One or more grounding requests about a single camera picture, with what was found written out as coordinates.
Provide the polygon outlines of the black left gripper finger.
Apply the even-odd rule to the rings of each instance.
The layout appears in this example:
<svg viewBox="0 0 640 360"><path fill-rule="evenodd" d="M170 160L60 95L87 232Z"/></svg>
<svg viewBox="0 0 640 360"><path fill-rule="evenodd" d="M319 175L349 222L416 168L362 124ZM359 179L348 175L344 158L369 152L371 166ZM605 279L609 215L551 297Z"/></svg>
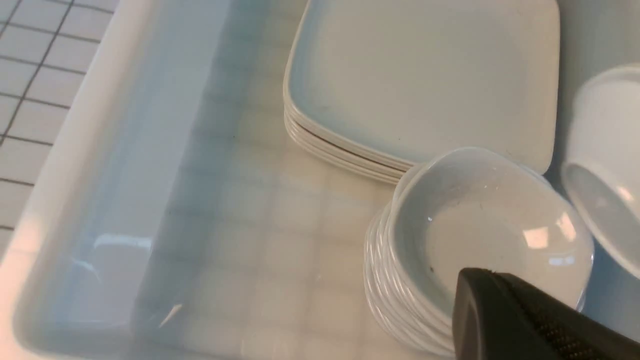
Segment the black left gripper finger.
<svg viewBox="0 0 640 360"><path fill-rule="evenodd" d="M637 341L510 273L463 268L452 339L457 360L637 360Z"/></svg>

